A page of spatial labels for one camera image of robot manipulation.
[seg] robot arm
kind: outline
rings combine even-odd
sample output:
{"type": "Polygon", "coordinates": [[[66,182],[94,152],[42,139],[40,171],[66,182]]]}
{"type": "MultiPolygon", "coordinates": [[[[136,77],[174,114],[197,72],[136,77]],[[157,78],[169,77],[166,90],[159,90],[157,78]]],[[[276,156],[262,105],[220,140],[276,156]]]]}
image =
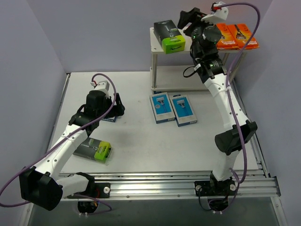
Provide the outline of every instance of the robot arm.
{"type": "MultiPolygon", "coordinates": [[[[95,87],[87,95],[86,104],[72,116],[55,145],[68,137],[73,131],[103,115],[111,106],[108,82],[102,81],[92,85],[95,87]]],[[[106,118],[121,116],[124,114],[124,110],[125,108],[117,93],[116,105],[106,115],[106,118]]],[[[95,190],[92,176],[85,173],[77,173],[62,179],[58,179],[58,176],[73,152],[91,135],[98,125],[99,122],[95,122],[84,130],[79,130],[68,137],[48,156],[23,172],[19,176],[22,198],[47,210],[52,210],[58,205],[62,197],[75,193],[90,195],[91,191],[95,190]]]]}
{"type": "Polygon", "coordinates": [[[191,23],[184,33],[192,39],[190,56],[195,66],[194,73],[198,73],[203,84],[214,97],[224,123],[225,132],[215,136],[219,158],[212,171],[211,179],[216,188],[220,184],[228,186],[224,182],[232,180],[230,168],[233,168],[235,159],[242,149],[238,129],[229,104],[228,90],[243,133],[244,142],[247,143],[257,130],[256,123],[250,122],[241,111],[231,87],[226,88],[226,69],[218,56],[216,48],[216,43],[220,40],[222,34],[215,23],[224,21],[228,15],[226,7],[218,7],[222,4],[224,3],[214,3],[211,8],[213,12],[211,15],[200,12],[198,8],[194,8],[189,12],[182,11],[178,23],[180,29],[191,23]]]}

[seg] orange product box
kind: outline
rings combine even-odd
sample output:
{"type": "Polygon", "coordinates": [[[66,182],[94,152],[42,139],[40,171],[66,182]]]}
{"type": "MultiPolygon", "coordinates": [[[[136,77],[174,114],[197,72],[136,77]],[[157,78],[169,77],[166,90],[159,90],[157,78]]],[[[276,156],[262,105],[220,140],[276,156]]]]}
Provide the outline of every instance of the orange product box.
{"type": "MultiPolygon", "coordinates": [[[[228,29],[232,33],[233,37],[235,38],[236,42],[238,43],[238,47],[242,48],[248,39],[251,36],[251,31],[245,24],[232,24],[228,25],[228,29]]],[[[253,37],[249,44],[247,45],[246,49],[252,48],[259,48],[259,44],[256,39],[253,37]]]]}
{"type": "Polygon", "coordinates": [[[217,49],[238,49],[238,44],[235,38],[232,36],[230,30],[228,29],[227,25],[217,24],[218,29],[220,29],[222,33],[222,38],[216,44],[217,49]]]}

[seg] lavender wall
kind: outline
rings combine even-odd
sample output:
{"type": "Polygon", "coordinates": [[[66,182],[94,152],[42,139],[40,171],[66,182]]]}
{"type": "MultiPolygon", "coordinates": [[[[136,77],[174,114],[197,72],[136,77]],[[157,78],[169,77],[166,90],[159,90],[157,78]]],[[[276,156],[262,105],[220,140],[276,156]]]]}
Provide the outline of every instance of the lavender wall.
{"type": "Polygon", "coordinates": [[[237,78],[290,226],[301,223],[300,9],[299,0],[273,0],[256,34],[261,48],[248,54],[237,78]]]}
{"type": "MultiPolygon", "coordinates": [[[[46,151],[66,78],[25,0],[0,7],[0,186],[46,151]]],[[[22,202],[18,180],[2,203],[22,202]]],[[[0,225],[18,225],[23,207],[0,207],[0,225]]]]}
{"type": "MultiPolygon", "coordinates": [[[[213,0],[27,0],[67,72],[148,71],[149,28],[178,22],[180,11],[198,7],[210,13],[213,0]]],[[[272,0],[246,0],[262,15],[272,0]]],[[[231,7],[227,23],[255,24],[249,7],[231,7]]],[[[159,56],[159,64],[191,64],[188,55],[159,56]]]]}

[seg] screw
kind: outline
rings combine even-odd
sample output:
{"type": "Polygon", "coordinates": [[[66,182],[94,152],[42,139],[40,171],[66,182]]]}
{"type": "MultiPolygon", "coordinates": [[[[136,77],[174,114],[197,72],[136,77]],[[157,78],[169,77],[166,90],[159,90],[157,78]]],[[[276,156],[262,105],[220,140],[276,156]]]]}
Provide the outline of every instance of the screw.
{"type": "Polygon", "coordinates": [[[196,186],[196,191],[202,191],[202,186],[201,185],[197,185],[196,186]]]}
{"type": "Polygon", "coordinates": [[[231,191],[235,191],[236,190],[236,186],[235,185],[230,185],[230,190],[231,191]]]}
{"type": "Polygon", "coordinates": [[[105,187],[103,189],[103,193],[108,194],[110,192],[110,188],[109,187],[105,187]]]}

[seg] blue product box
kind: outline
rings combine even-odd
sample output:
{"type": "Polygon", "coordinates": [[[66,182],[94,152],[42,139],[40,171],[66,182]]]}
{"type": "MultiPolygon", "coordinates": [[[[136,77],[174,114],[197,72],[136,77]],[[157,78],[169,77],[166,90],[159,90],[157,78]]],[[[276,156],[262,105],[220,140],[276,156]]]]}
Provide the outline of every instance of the blue product box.
{"type": "Polygon", "coordinates": [[[157,124],[175,119],[167,93],[150,95],[150,103],[157,124]]]}
{"type": "Polygon", "coordinates": [[[170,100],[174,109],[178,127],[198,122],[187,95],[175,95],[170,98],[170,100]]]}

